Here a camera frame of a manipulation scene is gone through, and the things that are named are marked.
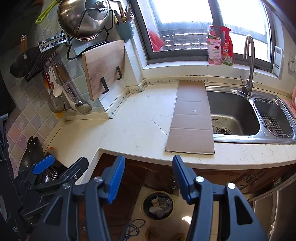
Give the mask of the stainless steel double sink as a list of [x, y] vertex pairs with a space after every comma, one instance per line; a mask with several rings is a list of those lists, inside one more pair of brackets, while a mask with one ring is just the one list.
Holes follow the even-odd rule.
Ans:
[[215, 142], [295, 144], [295, 120], [276, 95], [206, 86]]

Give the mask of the brown cardboard sheet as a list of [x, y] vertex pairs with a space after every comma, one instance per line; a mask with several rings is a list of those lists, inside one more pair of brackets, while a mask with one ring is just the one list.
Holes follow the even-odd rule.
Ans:
[[204, 82], [179, 81], [165, 150], [213, 155], [210, 105]]

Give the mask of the wooden cabinet door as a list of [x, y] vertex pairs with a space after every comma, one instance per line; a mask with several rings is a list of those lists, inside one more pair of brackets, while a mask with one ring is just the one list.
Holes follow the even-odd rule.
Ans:
[[110, 235], [118, 235], [129, 221], [137, 218], [145, 219], [148, 225], [160, 223], [161, 219], [149, 212], [149, 195], [156, 198], [165, 193], [174, 201], [180, 195], [171, 166], [126, 159], [116, 199], [103, 208]]
[[211, 170], [194, 169], [197, 176], [202, 176], [213, 184], [234, 183], [243, 194], [262, 194], [295, 173], [295, 164], [252, 170]]

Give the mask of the window frame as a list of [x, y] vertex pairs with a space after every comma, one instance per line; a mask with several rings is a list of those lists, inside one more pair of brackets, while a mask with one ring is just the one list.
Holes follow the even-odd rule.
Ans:
[[[250, 65], [244, 59], [244, 45], [251, 35], [255, 46], [255, 68], [271, 72], [275, 47], [275, 31], [271, 10], [263, 1], [128, 1], [149, 64], [173, 61], [207, 61], [207, 37], [210, 25], [216, 36], [225, 40], [220, 27], [231, 29], [233, 62]], [[149, 30], [164, 42], [154, 52]]]

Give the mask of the hanging steel ladle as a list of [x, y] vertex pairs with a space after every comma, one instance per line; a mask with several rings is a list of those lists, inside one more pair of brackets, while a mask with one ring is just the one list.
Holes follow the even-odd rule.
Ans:
[[70, 75], [61, 61], [56, 62], [56, 70], [66, 93], [70, 96], [69, 103], [71, 106], [74, 106], [75, 110], [80, 114], [91, 113], [91, 105], [78, 97], [79, 92], [76, 90], [74, 84], [70, 81]]

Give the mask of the round trash bin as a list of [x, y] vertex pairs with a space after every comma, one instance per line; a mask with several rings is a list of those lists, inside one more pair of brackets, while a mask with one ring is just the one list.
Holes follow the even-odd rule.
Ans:
[[151, 220], [165, 220], [170, 217], [175, 208], [173, 197], [163, 191], [148, 194], [142, 201], [142, 212]]

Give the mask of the steel appliance door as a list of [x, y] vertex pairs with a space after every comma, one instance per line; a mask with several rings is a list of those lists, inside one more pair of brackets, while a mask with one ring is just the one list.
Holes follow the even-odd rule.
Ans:
[[266, 193], [249, 199], [268, 240], [296, 240], [295, 175]]

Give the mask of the pink dish soap bottle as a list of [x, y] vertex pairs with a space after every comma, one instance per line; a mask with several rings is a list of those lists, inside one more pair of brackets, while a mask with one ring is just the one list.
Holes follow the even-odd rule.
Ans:
[[207, 37], [208, 63], [213, 65], [221, 65], [221, 39], [220, 37], [216, 36], [215, 26], [210, 25], [209, 27], [210, 33]]

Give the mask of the wooden cabinet door right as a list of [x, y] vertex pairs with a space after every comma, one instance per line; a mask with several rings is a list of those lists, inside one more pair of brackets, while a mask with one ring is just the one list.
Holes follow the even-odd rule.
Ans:
[[295, 164], [252, 170], [211, 170], [194, 169], [197, 176], [202, 176], [213, 184], [234, 183], [243, 194], [262, 194], [295, 173]]

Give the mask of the red cloth outside window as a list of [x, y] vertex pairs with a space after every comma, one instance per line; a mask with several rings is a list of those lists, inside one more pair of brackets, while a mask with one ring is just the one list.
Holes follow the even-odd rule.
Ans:
[[153, 31], [149, 30], [149, 39], [154, 52], [160, 52], [165, 42]]

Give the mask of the red spray cleaner bottle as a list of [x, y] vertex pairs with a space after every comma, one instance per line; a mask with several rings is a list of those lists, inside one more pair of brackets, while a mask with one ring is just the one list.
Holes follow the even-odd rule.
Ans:
[[222, 63], [228, 66], [233, 65], [233, 43], [230, 37], [231, 29], [225, 26], [220, 27], [220, 32], [224, 33], [224, 44], [221, 47]]

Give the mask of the wooden cutting board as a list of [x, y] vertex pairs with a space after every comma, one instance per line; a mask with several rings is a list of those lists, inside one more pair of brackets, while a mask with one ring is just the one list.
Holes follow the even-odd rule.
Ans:
[[124, 40], [106, 43], [82, 54], [83, 69], [92, 101], [103, 97], [111, 90], [115, 81], [122, 79], [124, 56]]

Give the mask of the white cutting board stand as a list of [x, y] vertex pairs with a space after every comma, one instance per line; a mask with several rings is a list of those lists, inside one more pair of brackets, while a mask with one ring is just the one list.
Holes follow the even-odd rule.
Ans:
[[113, 118], [120, 104], [126, 98], [128, 94], [128, 88], [125, 80], [116, 80], [109, 91], [105, 94], [101, 94], [98, 98], [100, 105], [104, 110], [104, 114], [101, 114], [100, 118]]

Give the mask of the steel pot lid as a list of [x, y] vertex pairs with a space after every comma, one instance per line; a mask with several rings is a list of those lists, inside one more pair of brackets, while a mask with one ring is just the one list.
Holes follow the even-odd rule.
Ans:
[[91, 41], [102, 32], [110, 11], [108, 1], [62, 0], [57, 17], [64, 33], [79, 41]]

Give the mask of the wooden cabinet door left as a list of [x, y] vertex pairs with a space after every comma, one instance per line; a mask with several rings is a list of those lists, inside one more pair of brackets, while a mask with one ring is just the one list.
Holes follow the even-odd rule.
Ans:
[[116, 199], [103, 208], [110, 235], [118, 235], [129, 221], [137, 218], [145, 219], [148, 225], [160, 223], [161, 219], [149, 212], [149, 195], [156, 198], [165, 193], [174, 201], [180, 195], [171, 166], [126, 159]]

